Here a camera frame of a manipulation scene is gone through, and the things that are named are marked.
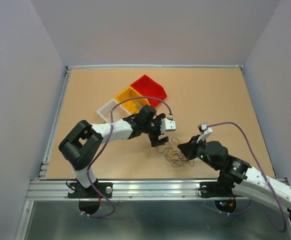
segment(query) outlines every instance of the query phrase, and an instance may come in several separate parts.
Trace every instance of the tan tabletop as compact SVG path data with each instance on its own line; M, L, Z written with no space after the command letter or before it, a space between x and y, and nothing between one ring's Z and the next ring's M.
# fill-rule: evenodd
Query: tan tabletop
M58 150L59 143L81 120L102 124L96 111L144 74L161 84L167 93L166 102L172 109L177 125L175 132L167 134L170 138L175 137L185 143L199 134L198 125L201 123L235 122L245 131L265 173L274 177L239 69L119 68L71 71L46 173L47 179L75 178L70 163ZM169 113L162 103L156 109L158 114ZM235 126L214 127L208 140L221 142L231 155L257 167L244 137ZM194 161L194 166L185 164L172 167L162 153L151 147L146 134L110 142L92 167L99 179L217 178L219 175L219 172L199 159Z

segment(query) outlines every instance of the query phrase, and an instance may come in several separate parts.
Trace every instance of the cable connector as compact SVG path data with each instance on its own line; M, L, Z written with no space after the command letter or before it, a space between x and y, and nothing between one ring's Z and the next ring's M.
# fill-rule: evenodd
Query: cable connector
M169 114L166 118L169 119L169 120L173 120L174 116L172 114Z

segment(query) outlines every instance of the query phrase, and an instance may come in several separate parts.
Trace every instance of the white wall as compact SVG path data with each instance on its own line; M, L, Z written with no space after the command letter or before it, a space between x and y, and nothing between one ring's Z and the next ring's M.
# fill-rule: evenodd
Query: white wall
M282 0L243 69L274 170L291 183L291 0Z
M64 74L30 0L0 0L0 240L15 237Z
M280 0L32 0L68 66L243 64Z

